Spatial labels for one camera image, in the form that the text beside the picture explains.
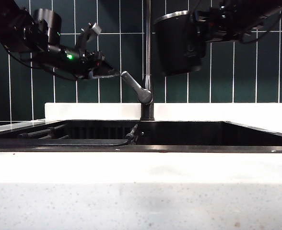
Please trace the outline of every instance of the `faucet handle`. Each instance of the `faucet handle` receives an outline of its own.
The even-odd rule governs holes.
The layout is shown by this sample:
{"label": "faucet handle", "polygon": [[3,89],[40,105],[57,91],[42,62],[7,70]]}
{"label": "faucet handle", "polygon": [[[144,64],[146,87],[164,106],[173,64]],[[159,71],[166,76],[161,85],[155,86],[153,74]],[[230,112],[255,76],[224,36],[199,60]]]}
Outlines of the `faucet handle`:
{"label": "faucet handle", "polygon": [[142,88],[127,71],[122,72],[121,77],[136,92],[141,104],[150,104],[153,101],[152,92]]}

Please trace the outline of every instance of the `faucet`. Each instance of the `faucet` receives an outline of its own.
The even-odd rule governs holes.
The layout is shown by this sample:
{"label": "faucet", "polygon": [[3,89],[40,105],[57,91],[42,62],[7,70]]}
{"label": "faucet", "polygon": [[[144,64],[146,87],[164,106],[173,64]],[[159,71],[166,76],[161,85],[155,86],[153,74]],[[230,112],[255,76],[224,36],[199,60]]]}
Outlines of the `faucet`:
{"label": "faucet", "polygon": [[153,82],[151,76],[152,60],[152,0],[145,0],[145,37],[146,37],[146,72],[143,77],[143,87],[127,72],[121,74],[121,78],[134,89],[141,103],[141,121],[154,120]]}

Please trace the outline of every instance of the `sink basin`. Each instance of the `sink basin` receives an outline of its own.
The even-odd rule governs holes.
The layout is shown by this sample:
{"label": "sink basin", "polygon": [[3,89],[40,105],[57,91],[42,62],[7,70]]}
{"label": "sink basin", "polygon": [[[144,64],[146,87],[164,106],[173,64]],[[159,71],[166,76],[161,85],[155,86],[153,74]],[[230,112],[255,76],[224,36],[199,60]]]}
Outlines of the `sink basin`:
{"label": "sink basin", "polygon": [[[127,142],[126,135],[133,127],[137,127],[133,139]],[[282,134],[231,122],[90,120],[67,120],[0,132],[0,150],[183,151],[185,147],[185,151],[196,151],[198,147],[197,151],[202,152],[259,146],[282,147]]]}

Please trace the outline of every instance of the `black cylindrical container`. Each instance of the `black cylindrical container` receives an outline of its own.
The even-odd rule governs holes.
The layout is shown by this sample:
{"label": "black cylindrical container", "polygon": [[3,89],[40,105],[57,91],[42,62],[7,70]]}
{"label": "black cylindrical container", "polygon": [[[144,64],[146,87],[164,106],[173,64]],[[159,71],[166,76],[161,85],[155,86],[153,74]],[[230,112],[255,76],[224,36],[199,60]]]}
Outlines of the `black cylindrical container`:
{"label": "black cylindrical container", "polygon": [[34,13],[34,20],[38,23],[45,20],[48,26],[48,43],[59,45],[61,33],[61,17],[54,11],[48,9],[38,9]]}
{"label": "black cylindrical container", "polygon": [[190,11],[178,11],[155,22],[157,47],[166,76],[197,71],[205,44],[200,45],[195,28],[190,23]]}

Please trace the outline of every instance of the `black pot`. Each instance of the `black pot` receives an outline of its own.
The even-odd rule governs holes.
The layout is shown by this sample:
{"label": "black pot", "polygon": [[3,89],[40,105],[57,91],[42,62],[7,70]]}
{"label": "black pot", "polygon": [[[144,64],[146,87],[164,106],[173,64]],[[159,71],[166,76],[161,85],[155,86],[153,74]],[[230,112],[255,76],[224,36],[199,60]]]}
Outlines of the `black pot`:
{"label": "black pot", "polygon": [[167,14],[155,21],[157,47],[166,76],[198,71],[205,43],[200,43],[197,30],[190,22],[190,11]]}

